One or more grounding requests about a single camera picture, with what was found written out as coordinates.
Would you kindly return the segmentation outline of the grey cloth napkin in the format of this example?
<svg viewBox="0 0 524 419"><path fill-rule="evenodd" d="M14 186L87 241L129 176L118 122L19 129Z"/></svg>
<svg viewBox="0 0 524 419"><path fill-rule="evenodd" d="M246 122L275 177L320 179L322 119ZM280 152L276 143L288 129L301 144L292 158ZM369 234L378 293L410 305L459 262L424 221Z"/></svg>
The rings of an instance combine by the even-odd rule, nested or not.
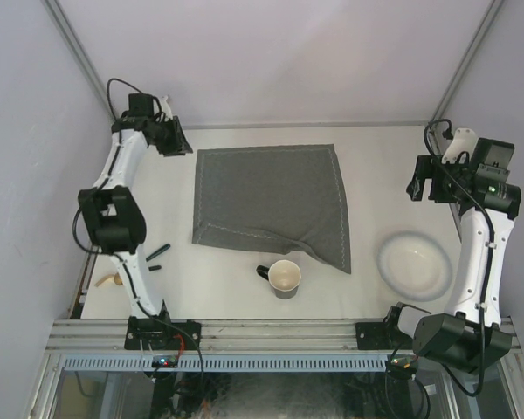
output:
<svg viewBox="0 0 524 419"><path fill-rule="evenodd" d="M334 145L199 150L192 242L304 252L350 273L348 203Z"/></svg>

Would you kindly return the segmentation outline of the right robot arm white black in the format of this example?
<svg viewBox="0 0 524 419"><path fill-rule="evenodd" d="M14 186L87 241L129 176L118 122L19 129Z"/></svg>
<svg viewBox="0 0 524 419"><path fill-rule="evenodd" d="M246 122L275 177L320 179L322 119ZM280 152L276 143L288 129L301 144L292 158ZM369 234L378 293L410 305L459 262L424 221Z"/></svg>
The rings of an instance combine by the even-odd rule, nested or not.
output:
<svg viewBox="0 0 524 419"><path fill-rule="evenodd" d="M459 390L478 396L486 369L505 356L512 337L501 329L500 281L507 242L521 206L521 188L508 183L512 143L453 127L443 118L423 131L419 155L406 188L411 201L428 198L458 208L460 254L452 294L442 313L398 303L384 318L392 347L438 363Z"/></svg>

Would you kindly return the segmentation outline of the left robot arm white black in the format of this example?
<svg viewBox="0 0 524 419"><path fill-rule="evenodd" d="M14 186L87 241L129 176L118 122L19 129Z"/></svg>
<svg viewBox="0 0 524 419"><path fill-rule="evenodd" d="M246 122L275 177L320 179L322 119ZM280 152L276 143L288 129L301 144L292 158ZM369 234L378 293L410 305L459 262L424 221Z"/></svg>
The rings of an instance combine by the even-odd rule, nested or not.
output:
<svg viewBox="0 0 524 419"><path fill-rule="evenodd" d="M114 112L113 83L132 90L128 109L121 114ZM172 342L174 328L163 297L149 282L143 250L147 224L132 188L148 149L163 157L184 156L193 149L167 99L145 93L126 80L111 78L107 82L107 104L114 117L112 146L97 181L78 193L72 237L84 252L112 260L129 296L131 316L151 319L143 329L143 339L153 348L163 349Z"/></svg>

